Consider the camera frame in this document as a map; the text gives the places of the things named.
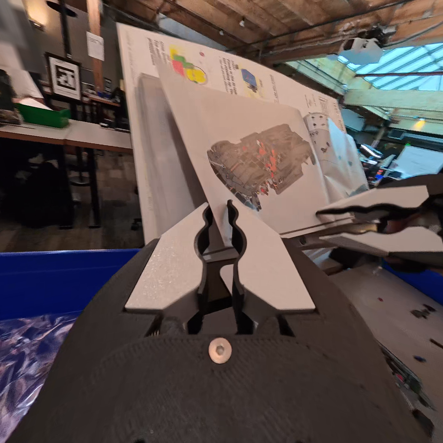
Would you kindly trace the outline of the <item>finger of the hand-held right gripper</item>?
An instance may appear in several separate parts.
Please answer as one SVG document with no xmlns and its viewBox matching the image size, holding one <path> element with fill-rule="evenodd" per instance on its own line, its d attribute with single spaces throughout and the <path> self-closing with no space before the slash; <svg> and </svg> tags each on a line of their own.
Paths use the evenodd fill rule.
<svg viewBox="0 0 443 443">
<path fill-rule="evenodd" d="M 320 236 L 321 241 L 357 252 L 386 257 L 400 252 L 442 252 L 442 238 L 422 226 L 410 226 L 396 233 L 342 232 Z"/>
<path fill-rule="evenodd" d="M 345 223 L 377 223 L 380 219 L 406 219 L 431 213 L 431 196 L 426 185 L 374 188 L 344 198 L 316 211 L 319 219 Z"/>
</svg>

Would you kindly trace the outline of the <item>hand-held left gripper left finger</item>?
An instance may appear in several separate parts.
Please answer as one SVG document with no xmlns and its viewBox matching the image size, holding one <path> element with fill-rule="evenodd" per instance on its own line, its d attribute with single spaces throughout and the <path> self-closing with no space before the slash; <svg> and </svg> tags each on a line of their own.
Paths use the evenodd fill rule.
<svg viewBox="0 0 443 443">
<path fill-rule="evenodd" d="M 213 214 L 207 202 L 163 233 L 135 284 L 125 311 L 176 318 L 189 334 L 202 329 L 208 304 L 207 263 Z"/>
</svg>

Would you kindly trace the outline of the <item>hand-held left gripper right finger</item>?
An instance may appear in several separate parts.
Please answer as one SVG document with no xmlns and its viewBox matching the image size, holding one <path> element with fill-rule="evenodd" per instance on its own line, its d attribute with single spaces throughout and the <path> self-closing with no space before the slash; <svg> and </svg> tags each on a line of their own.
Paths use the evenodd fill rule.
<svg viewBox="0 0 443 443">
<path fill-rule="evenodd" d="M 232 307 L 237 333 L 251 335 L 268 319 L 313 313 L 316 306 L 280 235 L 253 211 L 228 200 L 233 265 Z"/>
</svg>

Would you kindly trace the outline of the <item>grey lego car model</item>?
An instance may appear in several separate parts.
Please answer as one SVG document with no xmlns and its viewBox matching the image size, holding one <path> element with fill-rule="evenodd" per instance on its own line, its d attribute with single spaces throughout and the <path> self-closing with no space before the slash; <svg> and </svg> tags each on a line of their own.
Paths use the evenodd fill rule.
<svg viewBox="0 0 443 443">
<path fill-rule="evenodd" d="M 433 401 L 424 391 L 422 380 L 407 367 L 398 357 L 380 342 L 378 343 L 385 361 L 390 368 L 395 384 L 404 397 L 409 409 L 419 410 L 419 405 L 434 412 L 437 411 Z"/>
</svg>

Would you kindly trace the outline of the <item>blue storage bin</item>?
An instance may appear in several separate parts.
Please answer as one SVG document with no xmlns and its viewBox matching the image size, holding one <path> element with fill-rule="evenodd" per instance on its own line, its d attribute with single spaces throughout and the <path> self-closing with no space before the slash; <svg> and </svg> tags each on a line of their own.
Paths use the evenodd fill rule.
<svg viewBox="0 0 443 443">
<path fill-rule="evenodd" d="M 420 273 L 408 273 L 395 271 L 387 262 L 382 262 L 383 269 L 400 278 L 404 282 L 413 286 L 415 289 L 423 292 L 434 300 L 442 299 L 443 296 L 443 277 L 442 275 L 425 270 Z"/>
<path fill-rule="evenodd" d="M 2 252 L 0 319 L 82 311 L 139 251 Z"/>
</svg>

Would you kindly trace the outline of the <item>instruction booklet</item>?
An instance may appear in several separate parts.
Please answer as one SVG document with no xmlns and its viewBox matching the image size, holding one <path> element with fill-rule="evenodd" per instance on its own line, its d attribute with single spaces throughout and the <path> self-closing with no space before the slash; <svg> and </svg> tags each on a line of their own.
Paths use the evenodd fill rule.
<svg viewBox="0 0 443 443">
<path fill-rule="evenodd" d="M 180 136 L 231 246 L 228 200 L 282 237 L 352 223 L 352 214 L 320 214 L 368 190 L 356 144 L 340 117 L 198 86 L 158 64 Z"/>
</svg>

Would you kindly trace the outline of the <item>white long table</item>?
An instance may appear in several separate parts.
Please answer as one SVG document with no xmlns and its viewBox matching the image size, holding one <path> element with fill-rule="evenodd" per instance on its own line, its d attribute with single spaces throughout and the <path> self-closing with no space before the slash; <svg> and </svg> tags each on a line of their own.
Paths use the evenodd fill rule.
<svg viewBox="0 0 443 443">
<path fill-rule="evenodd" d="M 63 129 L 33 124 L 2 125 L 0 137 L 132 154 L 129 133 L 78 120 L 69 120 L 69 125 Z"/>
</svg>

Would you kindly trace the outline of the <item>clear plastic bag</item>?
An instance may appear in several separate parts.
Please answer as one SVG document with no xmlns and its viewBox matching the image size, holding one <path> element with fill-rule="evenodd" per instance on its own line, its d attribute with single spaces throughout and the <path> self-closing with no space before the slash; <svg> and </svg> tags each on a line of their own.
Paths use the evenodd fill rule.
<svg viewBox="0 0 443 443">
<path fill-rule="evenodd" d="M 36 400 L 79 311 L 0 322 L 0 441 Z"/>
</svg>

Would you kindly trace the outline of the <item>green storage bin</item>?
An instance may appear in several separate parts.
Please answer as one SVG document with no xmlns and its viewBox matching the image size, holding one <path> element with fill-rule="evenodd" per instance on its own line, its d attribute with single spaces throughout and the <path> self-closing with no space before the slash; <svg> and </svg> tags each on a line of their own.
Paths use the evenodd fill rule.
<svg viewBox="0 0 443 443">
<path fill-rule="evenodd" d="M 15 107 L 18 109 L 24 122 L 33 125 L 63 129 L 69 125 L 71 118 L 69 109 L 52 110 L 30 97 L 15 103 Z"/>
</svg>

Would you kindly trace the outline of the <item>framed black white marker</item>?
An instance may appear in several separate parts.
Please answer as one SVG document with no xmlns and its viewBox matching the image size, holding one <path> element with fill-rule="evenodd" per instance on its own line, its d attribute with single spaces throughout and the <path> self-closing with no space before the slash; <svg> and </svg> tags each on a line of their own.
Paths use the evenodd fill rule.
<svg viewBox="0 0 443 443">
<path fill-rule="evenodd" d="M 45 52 L 48 78 L 52 95 L 81 103 L 81 63 Z"/>
</svg>

